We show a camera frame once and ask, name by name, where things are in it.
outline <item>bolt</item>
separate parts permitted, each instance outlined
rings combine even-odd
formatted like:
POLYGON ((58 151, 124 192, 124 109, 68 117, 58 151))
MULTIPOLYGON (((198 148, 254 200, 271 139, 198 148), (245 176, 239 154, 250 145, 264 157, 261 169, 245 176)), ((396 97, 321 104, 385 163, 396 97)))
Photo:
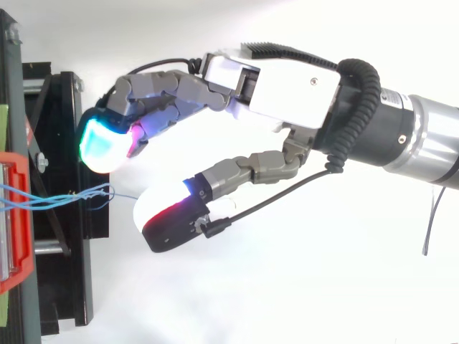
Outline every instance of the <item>bolt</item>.
POLYGON ((85 91, 85 83, 81 79, 75 79, 74 87, 75 87, 75 91, 77 91, 78 93, 85 91))
POLYGON ((402 145, 405 142, 407 142, 407 137, 405 135, 401 135, 399 137, 399 143, 402 145))
POLYGON ((44 154, 42 152, 37 154, 37 168, 40 173, 44 173, 44 170, 46 170, 46 167, 49 165, 48 159, 44 157, 44 154))
POLYGON ((11 43, 15 45, 22 44, 19 38, 19 24, 18 23, 11 23, 5 33, 6 33, 6 39, 8 39, 11 43))

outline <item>metal rod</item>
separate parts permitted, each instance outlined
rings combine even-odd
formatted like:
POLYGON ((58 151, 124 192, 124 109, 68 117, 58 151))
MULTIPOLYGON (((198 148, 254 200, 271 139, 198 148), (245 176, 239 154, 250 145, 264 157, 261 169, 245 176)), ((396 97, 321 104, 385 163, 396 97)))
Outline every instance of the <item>metal rod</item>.
POLYGON ((35 241, 35 254, 57 254, 62 253, 62 247, 59 240, 36 240, 35 241))
POLYGON ((42 91, 44 79, 31 79, 24 80, 22 85, 24 86, 25 95, 36 95, 42 91))

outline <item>coiled cable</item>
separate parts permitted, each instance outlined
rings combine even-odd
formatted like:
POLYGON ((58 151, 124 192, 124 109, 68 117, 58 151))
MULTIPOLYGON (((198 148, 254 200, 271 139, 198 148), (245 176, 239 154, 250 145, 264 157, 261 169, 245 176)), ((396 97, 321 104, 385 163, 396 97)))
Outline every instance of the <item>coiled cable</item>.
POLYGON ((333 142, 327 157, 326 169, 331 173, 343 173, 344 164, 355 146, 357 138, 373 118, 381 102, 381 83, 378 72, 369 63, 360 59, 345 59, 338 64, 337 72, 342 77, 353 77, 360 86, 361 95, 348 123, 333 142))
MULTIPOLYGON (((189 74, 199 74, 199 70, 201 69, 202 59, 163 59, 161 61, 156 61, 152 63, 145 64, 134 70, 131 70, 128 75, 137 74, 144 70, 148 70, 153 67, 158 67, 161 65, 166 65, 168 63, 186 63, 188 66, 188 73, 189 74)), ((105 93, 97 102, 97 108, 106 108, 108 98, 115 92, 115 86, 112 86, 107 93, 105 93)))

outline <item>cable connector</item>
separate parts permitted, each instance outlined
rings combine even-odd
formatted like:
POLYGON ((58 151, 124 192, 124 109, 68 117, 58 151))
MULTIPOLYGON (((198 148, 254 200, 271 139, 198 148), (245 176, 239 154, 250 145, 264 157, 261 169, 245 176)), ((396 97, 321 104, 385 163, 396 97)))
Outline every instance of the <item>cable connector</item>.
POLYGON ((222 233, 227 227, 231 226, 232 221, 229 217, 218 219, 210 222, 206 226, 201 226, 202 233, 206 238, 212 238, 214 235, 222 233))

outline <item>black metal bracket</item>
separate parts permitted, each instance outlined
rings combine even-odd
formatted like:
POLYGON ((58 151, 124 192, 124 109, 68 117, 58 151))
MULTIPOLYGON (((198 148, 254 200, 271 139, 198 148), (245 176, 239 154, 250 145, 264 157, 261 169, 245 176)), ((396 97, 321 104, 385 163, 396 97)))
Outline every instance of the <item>black metal bracket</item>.
MULTIPOLYGON (((40 80, 24 95, 32 193, 78 193, 109 182, 80 162, 75 131, 80 120, 81 88, 73 72, 51 74, 50 63, 23 64, 24 80, 40 80), (46 158, 47 166, 38 157, 46 158)), ((35 211, 35 241, 58 239, 63 254, 38 255, 37 274, 42 335, 59 332, 58 320, 76 326, 93 318, 89 239, 108 237, 108 207, 91 211, 105 199, 89 199, 46 212, 35 211)))

